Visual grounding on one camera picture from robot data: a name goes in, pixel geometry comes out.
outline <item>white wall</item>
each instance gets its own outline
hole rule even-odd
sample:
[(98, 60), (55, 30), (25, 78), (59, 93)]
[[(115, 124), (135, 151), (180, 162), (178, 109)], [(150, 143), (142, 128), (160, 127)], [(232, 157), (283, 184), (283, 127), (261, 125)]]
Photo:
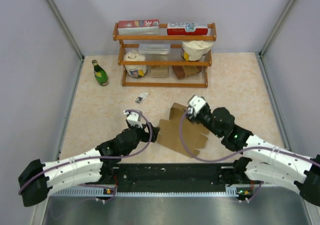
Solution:
[(27, 225), (18, 176), (52, 160), (80, 60), (45, 0), (0, 0), (0, 224)]
[(320, 3), (298, 0), (265, 55), (294, 151), (320, 154)]
[(216, 23), (215, 51), (260, 51), (288, 0), (54, 0), (81, 51), (117, 54), (119, 20)]

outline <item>red box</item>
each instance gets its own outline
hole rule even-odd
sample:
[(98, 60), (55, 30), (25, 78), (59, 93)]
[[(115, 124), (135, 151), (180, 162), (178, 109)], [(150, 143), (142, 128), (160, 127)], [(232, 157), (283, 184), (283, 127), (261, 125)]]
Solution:
[(201, 22), (170, 22), (166, 33), (168, 35), (207, 35), (208, 25)]
[(158, 34), (159, 19), (119, 21), (119, 35), (127, 34)]

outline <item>gray floor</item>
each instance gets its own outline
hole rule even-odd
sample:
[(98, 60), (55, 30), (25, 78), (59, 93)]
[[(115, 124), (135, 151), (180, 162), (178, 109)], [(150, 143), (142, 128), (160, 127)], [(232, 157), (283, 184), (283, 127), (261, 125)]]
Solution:
[(102, 205), (82, 198), (52, 197), (43, 225), (309, 225), (300, 196), (284, 188), (264, 187), (249, 204), (235, 198), (116, 197)]

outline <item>green bottle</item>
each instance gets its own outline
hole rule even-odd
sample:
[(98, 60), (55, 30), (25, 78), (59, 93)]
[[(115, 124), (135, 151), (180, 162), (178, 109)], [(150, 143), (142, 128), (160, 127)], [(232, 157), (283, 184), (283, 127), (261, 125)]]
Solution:
[(105, 70), (102, 69), (102, 67), (99, 66), (97, 60), (92, 60), (92, 65), (94, 68), (94, 76), (97, 82), (101, 86), (106, 86), (109, 83), (109, 78)]

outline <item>white bag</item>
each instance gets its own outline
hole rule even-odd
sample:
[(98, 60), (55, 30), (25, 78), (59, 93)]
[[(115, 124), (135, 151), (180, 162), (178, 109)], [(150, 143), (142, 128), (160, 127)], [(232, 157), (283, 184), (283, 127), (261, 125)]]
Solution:
[[(124, 61), (145, 61), (146, 57), (137, 50), (131, 50), (124, 55)], [(125, 65), (127, 73), (134, 78), (143, 77), (148, 71), (146, 65)]]
[(186, 61), (197, 61), (209, 52), (213, 45), (213, 41), (183, 41), (181, 55)]

